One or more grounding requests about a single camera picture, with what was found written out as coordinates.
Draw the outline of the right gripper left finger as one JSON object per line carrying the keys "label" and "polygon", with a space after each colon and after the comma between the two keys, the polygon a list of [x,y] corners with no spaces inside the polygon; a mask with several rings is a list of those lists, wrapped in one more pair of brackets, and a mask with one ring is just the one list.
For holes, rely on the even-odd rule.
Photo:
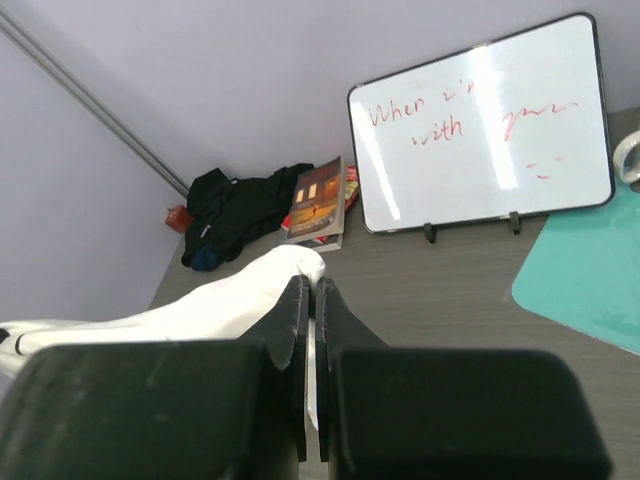
{"label": "right gripper left finger", "polygon": [[1,408],[5,479],[295,479],[310,286],[235,340],[56,346]]}

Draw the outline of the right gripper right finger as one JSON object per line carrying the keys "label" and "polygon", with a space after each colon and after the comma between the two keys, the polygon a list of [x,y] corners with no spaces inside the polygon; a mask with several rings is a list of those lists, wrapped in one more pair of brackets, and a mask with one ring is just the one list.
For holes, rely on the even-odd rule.
{"label": "right gripper right finger", "polygon": [[581,385],[540,350],[400,348],[316,290],[320,457],[333,479],[607,479]]}

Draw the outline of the white t-shirt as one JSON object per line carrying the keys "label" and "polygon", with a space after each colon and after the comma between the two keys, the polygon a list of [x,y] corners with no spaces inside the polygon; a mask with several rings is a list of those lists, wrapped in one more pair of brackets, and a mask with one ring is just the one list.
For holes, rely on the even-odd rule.
{"label": "white t-shirt", "polygon": [[303,276],[315,288],[325,270],[325,262],[316,251],[282,245],[231,276],[132,316],[102,322],[3,322],[1,372],[15,378],[32,355],[58,345],[236,339],[276,306],[293,277]]}

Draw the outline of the brown Edward Tulane book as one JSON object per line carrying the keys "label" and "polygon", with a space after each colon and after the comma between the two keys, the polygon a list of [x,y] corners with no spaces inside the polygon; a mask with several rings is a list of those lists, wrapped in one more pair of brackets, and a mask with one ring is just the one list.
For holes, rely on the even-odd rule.
{"label": "brown Edward Tulane book", "polygon": [[346,166],[340,156],[300,175],[285,242],[296,244],[342,233],[345,188]]}

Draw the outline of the red Treehouse book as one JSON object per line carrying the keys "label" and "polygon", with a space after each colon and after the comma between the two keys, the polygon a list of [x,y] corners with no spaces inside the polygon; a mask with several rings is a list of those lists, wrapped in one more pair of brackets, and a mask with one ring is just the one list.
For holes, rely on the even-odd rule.
{"label": "red Treehouse book", "polygon": [[345,188],[345,212],[353,206],[359,197],[359,178],[355,165],[349,165],[346,170],[346,188]]}

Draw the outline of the blue Nineteen Eighty-Four book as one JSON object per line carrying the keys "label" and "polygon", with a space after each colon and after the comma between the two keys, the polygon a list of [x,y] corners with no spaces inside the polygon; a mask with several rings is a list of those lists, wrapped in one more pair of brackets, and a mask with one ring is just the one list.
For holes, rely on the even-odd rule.
{"label": "blue Nineteen Eighty-Four book", "polygon": [[343,234],[322,236],[314,239],[299,242],[300,246],[310,248],[318,253],[340,250],[342,247]]}

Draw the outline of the dark blue cloth ball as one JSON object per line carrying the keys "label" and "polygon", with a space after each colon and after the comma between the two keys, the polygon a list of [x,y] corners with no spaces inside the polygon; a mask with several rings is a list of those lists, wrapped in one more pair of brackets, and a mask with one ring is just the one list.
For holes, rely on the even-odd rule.
{"label": "dark blue cloth ball", "polygon": [[217,269],[221,263],[221,258],[211,249],[211,246],[204,245],[194,253],[190,267],[194,271],[211,272]]}

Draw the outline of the left whiteboard stand foot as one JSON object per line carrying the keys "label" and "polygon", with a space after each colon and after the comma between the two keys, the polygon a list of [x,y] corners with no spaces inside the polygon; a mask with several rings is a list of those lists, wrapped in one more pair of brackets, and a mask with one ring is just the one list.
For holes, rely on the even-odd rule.
{"label": "left whiteboard stand foot", "polygon": [[425,223],[423,225],[424,237],[430,244],[435,244],[437,240],[437,228],[432,223]]}

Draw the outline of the black t-shirt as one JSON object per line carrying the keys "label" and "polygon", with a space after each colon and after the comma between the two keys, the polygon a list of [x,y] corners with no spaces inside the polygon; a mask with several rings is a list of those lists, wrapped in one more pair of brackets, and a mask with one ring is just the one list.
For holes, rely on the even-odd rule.
{"label": "black t-shirt", "polygon": [[298,177],[312,169],[309,163],[298,163],[264,178],[230,179],[216,168],[197,177],[187,196],[193,222],[184,236],[182,265],[191,268],[194,253],[204,245],[211,246],[221,264],[231,262],[246,244],[279,230],[290,212]]}

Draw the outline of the red cube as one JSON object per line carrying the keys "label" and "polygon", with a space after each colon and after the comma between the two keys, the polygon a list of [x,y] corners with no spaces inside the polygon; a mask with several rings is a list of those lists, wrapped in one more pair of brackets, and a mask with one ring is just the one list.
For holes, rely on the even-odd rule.
{"label": "red cube", "polygon": [[184,205],[177,205],[167,210],[165,224],[178,233],[184,234],[192,222],[193,217]]}

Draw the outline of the right whiteboard stand foot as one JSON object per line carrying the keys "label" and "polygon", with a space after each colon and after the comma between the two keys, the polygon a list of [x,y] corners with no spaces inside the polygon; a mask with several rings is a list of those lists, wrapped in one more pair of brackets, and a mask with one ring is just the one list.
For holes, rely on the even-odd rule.
{"label": "right whiteboard stand foot", "polygon": [[509,229],[514,235],[519,235],[521,233],[520,215],[516,211],[509,213]]}

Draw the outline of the teal cutting board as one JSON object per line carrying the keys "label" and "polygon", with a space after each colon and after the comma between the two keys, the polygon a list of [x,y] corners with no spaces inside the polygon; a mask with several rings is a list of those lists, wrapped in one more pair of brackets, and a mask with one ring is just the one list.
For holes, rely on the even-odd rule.
{"label": "teal cutting board", "polygon": [[548,217],[511,296],[522,309],[639,353],[639,192]]}

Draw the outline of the white whiteboard with writing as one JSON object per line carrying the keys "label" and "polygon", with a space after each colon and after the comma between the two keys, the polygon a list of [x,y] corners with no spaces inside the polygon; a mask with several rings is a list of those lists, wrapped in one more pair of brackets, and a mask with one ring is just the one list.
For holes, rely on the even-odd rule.
{"label": "white whiteboard with writing", "polygon": [[372,233],[598,207],[615,193],[586,12],[358,84],[347,106]]}

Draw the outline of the white mug yellow inside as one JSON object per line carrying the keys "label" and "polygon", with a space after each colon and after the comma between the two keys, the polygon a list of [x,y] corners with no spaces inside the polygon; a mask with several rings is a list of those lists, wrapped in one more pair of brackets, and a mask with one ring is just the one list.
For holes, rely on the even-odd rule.
{"label": "white mug yellow inside", "polygon": [[636,130],[624,137],[613,153],[616,174],[625,184],[639,181],[639,141],[640,131]]}

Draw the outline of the left aluminium frame post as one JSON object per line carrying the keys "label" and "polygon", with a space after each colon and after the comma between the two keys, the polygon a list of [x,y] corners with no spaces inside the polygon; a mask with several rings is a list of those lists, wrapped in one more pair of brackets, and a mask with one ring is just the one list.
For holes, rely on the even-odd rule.
{"label": "left aluminium frame post", "polygon": [[1,32],[182,197],[188,185],[115,113],[1,6]]}

